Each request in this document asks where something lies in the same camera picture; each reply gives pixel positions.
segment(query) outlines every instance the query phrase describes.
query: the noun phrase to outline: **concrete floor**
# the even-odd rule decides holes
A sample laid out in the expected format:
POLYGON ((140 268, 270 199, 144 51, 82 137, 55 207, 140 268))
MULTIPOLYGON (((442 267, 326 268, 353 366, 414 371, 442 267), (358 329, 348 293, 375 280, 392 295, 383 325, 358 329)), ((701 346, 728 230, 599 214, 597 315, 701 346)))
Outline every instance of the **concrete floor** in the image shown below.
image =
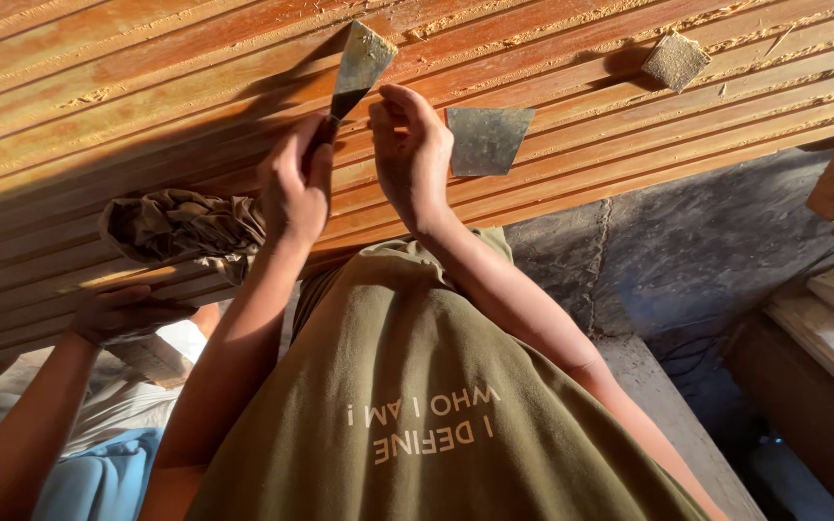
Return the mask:
POLYGON ((805 207, 833 151, 790 149, 506 227, 520 269, 592 338, 637 333, 727 458, 763 430, 719 366, 736 318, 834 246, 805 207))

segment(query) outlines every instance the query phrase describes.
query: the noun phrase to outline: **person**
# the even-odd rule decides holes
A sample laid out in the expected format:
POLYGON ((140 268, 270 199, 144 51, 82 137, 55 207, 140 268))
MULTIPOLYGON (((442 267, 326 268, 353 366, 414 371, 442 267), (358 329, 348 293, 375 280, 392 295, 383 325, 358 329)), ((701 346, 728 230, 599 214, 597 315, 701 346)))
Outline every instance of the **person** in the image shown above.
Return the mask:
POLYGON ((295 279, 330 215, 333 146, 300 122, 259 169, 266 243, 182 389, 143 521, 724 519, 498 229, 446 203, 453 136, 398 85, 369 108, 412 237, 295 279))
POLYGON ((180 338, 201 336, 216 313, 203 308, 201 320, 184 321, 195 309, 150 293, 132 286, 88 299, 23 394, 0 392, 0 519, 136 518, 179 392, 126 371, 83 403, 90 373, 106 344, 165 325, 180 338))

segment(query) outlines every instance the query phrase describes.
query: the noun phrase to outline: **wrist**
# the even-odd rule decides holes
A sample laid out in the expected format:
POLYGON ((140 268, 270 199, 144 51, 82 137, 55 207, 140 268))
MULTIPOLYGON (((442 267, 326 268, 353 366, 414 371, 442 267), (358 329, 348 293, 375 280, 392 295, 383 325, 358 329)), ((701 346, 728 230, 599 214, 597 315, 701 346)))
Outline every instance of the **wrist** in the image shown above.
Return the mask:
POLYGON ((77 331, 77 328, 70 325, 66 331, 63 332, 63 337, 60 338, 60 344, 68 344, 77 346, 83 349, 93 350, 99 352, 102 346, 95 341, 94 335, 87 335, 85 331, 77 331))
POLYGON ((462 227, 462 223, 448 205, 435 207, 430 211, 423 211, 414 216, 414 222, 408 225, 411 233, 420 238, 434 237, 454 227, 462 227))
POLYGON ((267 238, 260 248, 260 257, 280 259, 304 265, 314 243, 292 235, 284 235, 273 240, 267 238))

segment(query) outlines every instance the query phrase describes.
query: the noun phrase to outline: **light blue garment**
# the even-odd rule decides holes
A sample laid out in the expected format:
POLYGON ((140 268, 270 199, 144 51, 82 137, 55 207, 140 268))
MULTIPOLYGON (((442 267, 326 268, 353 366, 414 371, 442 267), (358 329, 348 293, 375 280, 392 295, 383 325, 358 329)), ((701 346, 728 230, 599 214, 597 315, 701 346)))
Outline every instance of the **light blue garment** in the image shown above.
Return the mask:
POLYGON ((163 429, 129 430, 57 464, 33 521, 133 521, 163 429))

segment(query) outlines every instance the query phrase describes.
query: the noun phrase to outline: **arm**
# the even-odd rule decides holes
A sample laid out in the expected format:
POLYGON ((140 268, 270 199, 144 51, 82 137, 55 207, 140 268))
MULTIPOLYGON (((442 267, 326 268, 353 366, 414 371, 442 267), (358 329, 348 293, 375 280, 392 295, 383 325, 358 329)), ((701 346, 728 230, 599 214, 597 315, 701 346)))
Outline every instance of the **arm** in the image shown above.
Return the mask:
POLYGON ((135 306, 149 293, 150 287, 130 287, 83 304, 0 424, 0 519, 30 518, 76 421, 101 350, 98 345, 132 333, 142 335, 192 312, 135 306))
POLYGON ((370 107, 379 182, 408 229, 482 314, 537 349, 594 396, 714 519, 725 519, 671 443, 616 383, 594 344, 539 286, 475 237, 446 204, 452 134, 397 85, 370 107), (402 135, 396 127, 406 126, 402 135))
POLYGON ((322 120, 303 120, 260 165, 266 244, 185 382, 140 519, 184 517, 205 467, 275 367, 285 305, 329 214, 333 146, 304 160, 322 120))

